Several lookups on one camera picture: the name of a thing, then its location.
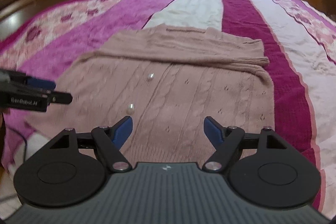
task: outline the bed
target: bed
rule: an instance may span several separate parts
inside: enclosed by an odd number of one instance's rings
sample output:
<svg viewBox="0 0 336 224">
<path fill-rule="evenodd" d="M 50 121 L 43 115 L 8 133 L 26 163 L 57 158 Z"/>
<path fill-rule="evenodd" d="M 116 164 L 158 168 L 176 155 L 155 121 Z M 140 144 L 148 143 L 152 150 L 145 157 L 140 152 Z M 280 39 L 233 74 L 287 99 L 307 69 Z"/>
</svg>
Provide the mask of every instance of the bed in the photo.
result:
<svg viewBox="0 0 336 224">
<path fill-rule="evenodd" d="M 121 30 L 160 24 L 209 27 L 261 39 L 274 84 L 275 131 L 321 173 L 313 206 L 336 214 L 336 23 L 301 0 L 1 0 L 0 66 L 57 80 L 83 53 Z M 27 139 L 26 157 L 49 139 L 12 110 L 6 125 Z M 4 168 L 13 175 L 24 142 L 2 135 Z"/>
</svg>

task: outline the pearl bead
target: pearl bead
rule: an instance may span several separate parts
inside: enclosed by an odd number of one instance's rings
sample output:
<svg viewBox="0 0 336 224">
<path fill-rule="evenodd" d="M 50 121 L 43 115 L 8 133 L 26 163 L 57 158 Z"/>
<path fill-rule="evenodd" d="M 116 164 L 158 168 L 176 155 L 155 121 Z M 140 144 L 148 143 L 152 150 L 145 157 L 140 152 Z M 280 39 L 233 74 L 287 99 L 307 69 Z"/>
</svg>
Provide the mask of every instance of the pearl bead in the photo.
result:
<svg viewBox="0 0 336 224">
<path fill-rule="evenodd" d="M 150 73 L 148 76 L 147 76 L 147 81 L 152 81 L 154 79 L 154 74 L 153 73 Z"/>
<path fill-rule="evenodd" d="M 127 114 L 128 114 L 128 115 L 132 115 L 132 114 L 134 113 L 134 111 L 135 111 L 135 106 L 134 106 L 134 104 L 129 104 L 129 105 L 128 105 L 128 108 L 127 108 Z"/>
</svg>

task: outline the hand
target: hand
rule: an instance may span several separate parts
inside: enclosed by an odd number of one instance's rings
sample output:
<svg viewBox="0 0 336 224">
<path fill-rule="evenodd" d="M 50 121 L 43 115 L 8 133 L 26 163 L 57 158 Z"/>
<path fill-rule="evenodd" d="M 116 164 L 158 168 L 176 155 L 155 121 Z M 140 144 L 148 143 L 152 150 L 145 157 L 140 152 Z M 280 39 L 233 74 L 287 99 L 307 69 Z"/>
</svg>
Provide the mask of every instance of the hand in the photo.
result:
<svg viewBox="0 0 336 224">
<path fill-rule="evenodd" d="M 3 122 L 3 118 L 2 118 L 2 113 L 5 113 L 5 114 L 10 114 L 11 111 L 9 108 L 6 108 L 6 109 L 1 109 L 0 108 L 0 128 L 2 127 L 2 122 Z"/>
</svg>

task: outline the black circular disc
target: black circular disc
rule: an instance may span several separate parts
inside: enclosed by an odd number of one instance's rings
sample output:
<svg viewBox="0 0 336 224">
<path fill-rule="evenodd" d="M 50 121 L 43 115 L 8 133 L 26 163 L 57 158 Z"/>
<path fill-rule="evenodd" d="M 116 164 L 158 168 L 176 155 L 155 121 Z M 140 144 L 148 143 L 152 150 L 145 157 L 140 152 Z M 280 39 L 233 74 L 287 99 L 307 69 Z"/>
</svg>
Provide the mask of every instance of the black circular disc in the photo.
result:
<svg viewBox="0 0 336 224">
<path fill-rule="evenodd" d="M 65 207 L 95 194 L 105 180 L 102 164 L 89 156 L 57 153 L 29 159 L 16 172 L 14 186 L 26 203 Z"/>
<path fill-rule="evenodd" d="M 244 199 L 267 208 L 293 208 L 312 202 L 320 173 L 306 159 L 286 153 L 256 153 L 231 168 L 229 182 Z"/>
</svg>

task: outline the pink sweater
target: pink sweater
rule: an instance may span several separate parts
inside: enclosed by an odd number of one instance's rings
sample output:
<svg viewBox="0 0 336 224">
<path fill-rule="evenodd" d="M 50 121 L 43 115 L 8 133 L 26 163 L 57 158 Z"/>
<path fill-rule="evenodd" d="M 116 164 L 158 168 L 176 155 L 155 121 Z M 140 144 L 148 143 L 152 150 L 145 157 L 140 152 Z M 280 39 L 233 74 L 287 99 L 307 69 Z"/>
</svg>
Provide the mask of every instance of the pink sweater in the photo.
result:
<svg viewBox="0 0 336 224">
<path fill-rule="evenodd" d="M 133 103 L 133 133 L 121 149 L 133 165 L 202 165 L 214 152 L 203 132 L 206 116 L 252 133 L 274 126 L 267 64 L 261 40 L 212 28 L 126 30 L 81 56 L 59 78 L 58 89 L 74 97 L 69 106 L 51 105 L 27 121 L 50 138 L 66 127 L 89 132 L 112 126 Z"/>
</svg>

